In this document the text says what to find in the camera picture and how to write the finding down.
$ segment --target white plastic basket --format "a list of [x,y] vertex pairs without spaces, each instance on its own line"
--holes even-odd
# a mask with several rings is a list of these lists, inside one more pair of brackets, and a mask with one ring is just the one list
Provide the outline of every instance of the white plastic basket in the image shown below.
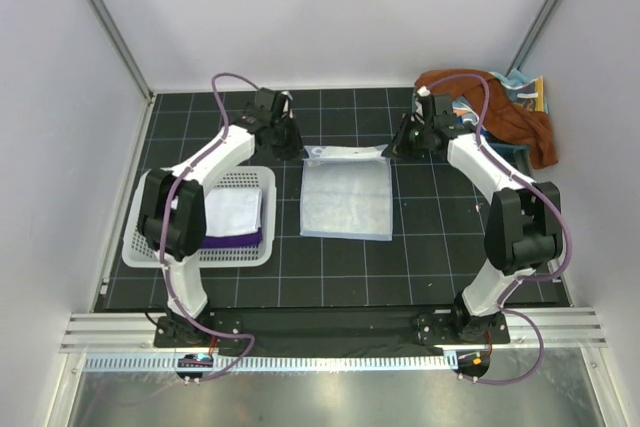
[[[160,262],[138,233],[136,223],[142,200],[140,182],[133,195],[131,212],[124,231],[122,260],[129,267],[154,268]],[[276,224],[276,177],[267,167],[236,167],[226,174],[216,188],[260,187],[262,189],[262,242],[253,247],[232,247],[228,249],[200,249],[200,266],[211,267],[255,267],[264,264],[271,257]]]

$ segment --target white folded towel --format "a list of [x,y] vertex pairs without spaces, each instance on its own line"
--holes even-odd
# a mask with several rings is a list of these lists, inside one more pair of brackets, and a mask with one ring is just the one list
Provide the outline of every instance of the white folded towel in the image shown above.
[[260,228],[259,187],[213,189],[204,199],[207,237],[255,234]]

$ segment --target purple folded cloth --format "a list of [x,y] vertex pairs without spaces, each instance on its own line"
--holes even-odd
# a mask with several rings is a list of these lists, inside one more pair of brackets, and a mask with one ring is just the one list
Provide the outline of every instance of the purple folded cloth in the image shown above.
[[203,249],[227,249],[230,247],[249,247],[262,242],[262,227],[254,234],[234,235],[232,237],[205,237]]

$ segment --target white wall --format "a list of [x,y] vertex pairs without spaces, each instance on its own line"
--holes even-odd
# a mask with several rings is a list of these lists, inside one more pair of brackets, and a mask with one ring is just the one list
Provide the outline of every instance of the white wall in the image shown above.
[[143,99],[85,0],[0,0],[0,418],[42,425]]
[[543,0],[105,0],[156,91],[230,70],[262,85],[407,85],[505,70]]
[[640,0],[563,0],[525,71],[547,80],[576,300],[596,308],[638,415]]

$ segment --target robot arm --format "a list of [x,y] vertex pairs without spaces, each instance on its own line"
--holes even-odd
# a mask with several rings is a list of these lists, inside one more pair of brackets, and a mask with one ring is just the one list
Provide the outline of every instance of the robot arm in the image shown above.
[[[492,150],[481,138],[484,149]],[[383,155],[422,159],[428,152],[464,173],[490,202],[484,246],[487,260],[475,280],[454,301],[453,324],[460,340],[477,341],[494,325],[511,286],[530,276],[562,252],[562,229],[553,213],[513,174],[535,184],[497,154],[500,168],[480,150],[473,129],[458,123],[449,95],[418,91],[416,110],[404,116]],[[535,184],[560,208],[560,193],[552,183]]]
[[[142,180],[144,191],[137,227],[158,253],[169,189],[185,169],[189,170],[172,205],[165,253],[169,267],[165,275],[170,277],[176,296],[192,318],[207,315],[207,295],[197,255],[206,235],[204,199],[230,169],[254,154],[256,145],[271,148],[280,160],[305,155],[290,103],[287,92],[260,89],[255,103],[247,105],[242,116],[229,126],[224,142],[215,150],[211,149],[221,140],[222,132],[184,162],[151,170]],[[172,298],[168,304],[176,315],[182,315]]]

